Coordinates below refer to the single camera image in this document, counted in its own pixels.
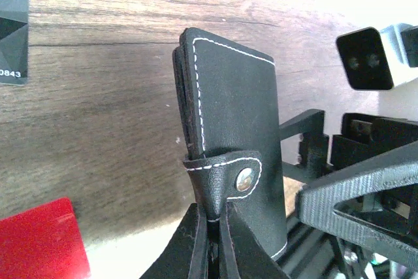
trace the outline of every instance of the wallet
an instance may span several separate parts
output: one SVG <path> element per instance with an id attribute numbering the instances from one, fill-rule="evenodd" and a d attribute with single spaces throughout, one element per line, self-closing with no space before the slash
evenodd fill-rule
<path id="1" fill-rule="evenodd" d="M 279 258 L 287 230 L 273 58 L 197 28 L 182 33 L 172 56 L 197 203 L 216 222 L 233 202 L 261 247 Z M 253 179 L 239 191 L 247 168 Z"/>

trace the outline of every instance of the red block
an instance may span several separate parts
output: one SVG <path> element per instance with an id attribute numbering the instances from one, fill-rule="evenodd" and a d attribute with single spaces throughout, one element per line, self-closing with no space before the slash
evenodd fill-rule
<path id="1" fill-rule="evenodd" d="M 90 277 L 68 198 L 0 220 L 0 279 Z"/>

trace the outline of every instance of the wood grain surface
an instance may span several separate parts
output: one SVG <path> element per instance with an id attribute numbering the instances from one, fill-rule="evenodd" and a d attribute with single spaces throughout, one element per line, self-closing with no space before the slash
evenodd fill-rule
<path id="1" fill-rule="evenodd" d="M 30 2 L 29 83 L 0 86 L 0 218 L 68 196 L 88 251 L 193 201 L 171 60 L 186 27 L 273 56 L 281 122 L 320 108 L 337 133 L 344 112 L 377 109 L 346 82 L 334 41 L 357 25 L 338 0 Z M 291 211 L 298 184 L 285 184 Z"/>

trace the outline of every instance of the white stitching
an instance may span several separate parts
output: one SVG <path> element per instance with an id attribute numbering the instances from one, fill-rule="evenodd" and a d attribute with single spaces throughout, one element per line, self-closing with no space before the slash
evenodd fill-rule
<path id="1" fill-rule="evenodd" d="M 257 184 L 260 181 L 261 171 L 263 171 L 263 165 L 262 165 L 260 159 L 258 159 L 258 158 L 241 157 L 241 158 L 230 160 L 230 161 L 227 161 L 227 162 L 224 162 L 224 163 L 215 163 L 214 165 L 209 165 L 209 166 L 204 166 L 204 167 L 189 168 L 189 169 L 186 169 L 186 171 L 197 171 L 197 170 L 203 170 L 203 169 L 211 169 L 212 167 L 220 167 L 220 166 L 229 165 L 230 163 L 236 163 L 237 161 L 240 161 L 240 160 L 256 160 L 260 164 L 259 176 L 258 176 L 257 181 L 255 182 L 253 188 L 251 189 L 251 191 L 245 196 L 228 197 L 228 199 L 245 199 L 247 196 L 250 196 L 251 193 L 253 193 L 253 191 L 255 190 L 255 187 L 257 186 Z"/>
<path id="2" fill-rule="evenodd" d="M 221 44 L 220 42 L 213 41 L 212 39 L 207 39 L 206 37 L 196 37 L 195 39 L 193 39 L 192 46 L 193 46 L 193 55 L 195 57 L 195 73 L 196 73 L 196 86 L 197 86 L 197 108 L 198 108 L 198 111 L 199 111 L 199 119 L 200 119 L 200 123 L 201 123 L 202 150 L 203 150 L 203 153 L 204 153 L 204 150 L 205 150 L 205 142 L 204 142 L 202 104 L 201 104 L 201 87 L 199 86 L 199 74 L 197 72 L 197 64 L 196 64 L 196 61 L 197 61 L 197 54 L 196 54 L 196 47 L 195 47 L 195 42 L 196 41 L 207 41 L 207 42 L 211 42 L 211 43 L 213 43 L 215 45 L 218 45 L 218 46 L 222 46 L 222 47 L 231 49 L 231 50 L 233 50 L 235 52 L 239 52 L 240 54 L 243 54 L 243 55 L 246 55 L 246 56 L 249 56 L 249 57 L 258 59 L 258 60 L 263 60 L 265 62 L 268 62 L 268 63 L 272 64 L 272 65 L 274 65 L 274 62 L 272 62 L 270 60 L 267 60 L 265 58 L 261 58 L 261 57 L 257 57 L 257 56 L 251 55 L 251 54 L 249 54 L 247 52 L 243 52 L 243 51 L 238 50 L 236 48 L 227 46 L 225 44 Z"/>
<path id="3" fill-rule="evenodd" d="M 286 241 L 284 247 L 281 248 L 280 251 L 278 251 L 276 254 L 274 254 L 271 258 L 275 258 L 277 255 L 279 255 L 285 249 L 286 246 L 287 246 L 287 241 Z"/>

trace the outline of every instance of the printed number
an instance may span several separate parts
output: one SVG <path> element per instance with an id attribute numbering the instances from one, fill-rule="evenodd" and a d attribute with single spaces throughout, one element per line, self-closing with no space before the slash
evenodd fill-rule
<path id="1" fill-rule="evenodd" d="M 2 70 L 0 69 L 0 76 L 14 76 L 15 78 L 20 78 L 22 77 L 21 73 L 16 71 L 9 71 L 9 70 Z"/>

